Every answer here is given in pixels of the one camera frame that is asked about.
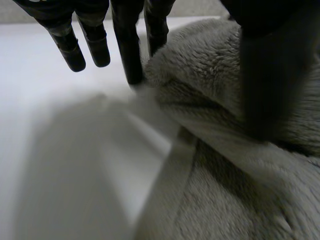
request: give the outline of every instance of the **cloth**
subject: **cloth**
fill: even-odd
[[[146,64],[158,104],[197,141],[192,161],[163,168],[135,239],[320,239],[320,61],[276,142],[257,143],[244,130],[239,37],[235,22],[195,22]]]

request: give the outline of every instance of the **fleece towel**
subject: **fleece towel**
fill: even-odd
[[[240,31],[226,20],[192,23],[145,66],[195,151],[164,166],[137,240],[320,239],[319,60],[277,141],[255,142],[244,130]]]

